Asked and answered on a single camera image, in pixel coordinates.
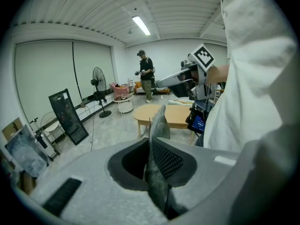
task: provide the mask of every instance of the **small round table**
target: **small round table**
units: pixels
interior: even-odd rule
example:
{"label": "small round table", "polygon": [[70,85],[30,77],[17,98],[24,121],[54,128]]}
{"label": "small round table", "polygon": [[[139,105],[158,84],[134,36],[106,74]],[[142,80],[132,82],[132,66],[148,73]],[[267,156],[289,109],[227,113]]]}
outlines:
{"label": "small round table", "polygon": [[133,99],[132,94],[121,95],[113,99],[115,103],[118,103],[118,109],[122,115],[133,110],[134,105],[130,101],[131,99]]}

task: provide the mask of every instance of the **white corrugated ceiling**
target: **white corrugated ceiling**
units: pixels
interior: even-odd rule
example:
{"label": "white corrugated ceiling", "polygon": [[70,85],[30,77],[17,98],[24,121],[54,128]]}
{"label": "white corrugated ceiling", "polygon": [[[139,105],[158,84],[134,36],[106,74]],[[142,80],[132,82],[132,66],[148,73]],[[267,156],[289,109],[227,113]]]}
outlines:
{"label": "white corrugated ceiling", "polygon": [[[27,0],[11,26],[58,23],[113,37],[126,46],[169,38],[226,42],[221,0]],[[139,15],[151,32],[133,22]]]}

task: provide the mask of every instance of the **standing fan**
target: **standing fan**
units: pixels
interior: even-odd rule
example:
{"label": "standing fan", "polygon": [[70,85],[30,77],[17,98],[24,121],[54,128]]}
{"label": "standing fan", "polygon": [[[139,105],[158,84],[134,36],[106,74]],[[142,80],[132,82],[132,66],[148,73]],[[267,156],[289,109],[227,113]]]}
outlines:
{"label": "standing fan", "polygon": [[[106,103],[106,98],[104,95],[104,91],[106,91],[106,80],[102,70],[98,67],[95,67],[93,70],[93,79],[90,83],[96,87],[96,92],[94,93],[94,99],[99,101],[102,106],[102,99]],[[99,114],[100,118],[106,118],[112,114],[111,111],[105,111],[104,107],[102,106],[103,112]]]}

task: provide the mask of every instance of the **white shirt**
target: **white shirt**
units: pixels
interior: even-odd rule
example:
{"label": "white shirt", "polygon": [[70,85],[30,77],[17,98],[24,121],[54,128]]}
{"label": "white shirt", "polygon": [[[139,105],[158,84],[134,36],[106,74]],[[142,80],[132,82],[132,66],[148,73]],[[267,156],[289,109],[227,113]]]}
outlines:
{"label": "white shirt", "polygon": [[210,112],[204,147],[241,151],[252,140],[299,119],[299,57],[291,27],[272,0],[223,0],[230,67]]}

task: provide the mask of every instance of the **ceiling light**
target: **ceiling light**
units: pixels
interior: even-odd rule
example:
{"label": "ceiling light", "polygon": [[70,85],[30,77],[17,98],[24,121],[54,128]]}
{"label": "ceiling light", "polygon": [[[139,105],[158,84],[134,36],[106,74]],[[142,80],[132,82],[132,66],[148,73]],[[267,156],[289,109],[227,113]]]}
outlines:
{"label": "ceiling light", "polygon": [[132,20],[140,27],[140,29],[142,29],[142,31],[146,35],[151,35],[151,33],[149,32],[148,28],[146,27],[146,25],[143,23],[143,21],[140,19],[139,16],[132,17]]}

